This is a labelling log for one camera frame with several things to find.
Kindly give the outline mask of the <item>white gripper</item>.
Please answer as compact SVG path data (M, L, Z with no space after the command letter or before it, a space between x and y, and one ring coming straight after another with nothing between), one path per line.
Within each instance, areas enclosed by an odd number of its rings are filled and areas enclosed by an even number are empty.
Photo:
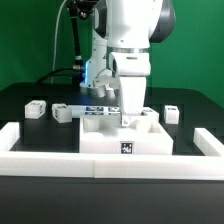
M146 77L151 72L149 54L111 52L109 68L118 81L121 125L129 126L130 119L124 115L139 115L143 110Z

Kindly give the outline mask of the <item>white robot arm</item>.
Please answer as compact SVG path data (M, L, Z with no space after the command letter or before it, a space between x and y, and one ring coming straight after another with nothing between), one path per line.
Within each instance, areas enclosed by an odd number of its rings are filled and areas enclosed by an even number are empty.
M149 48L174 30L172 0L97 0L93 6L92 55L85 64L85 92L118 91L121 124L143 111Z

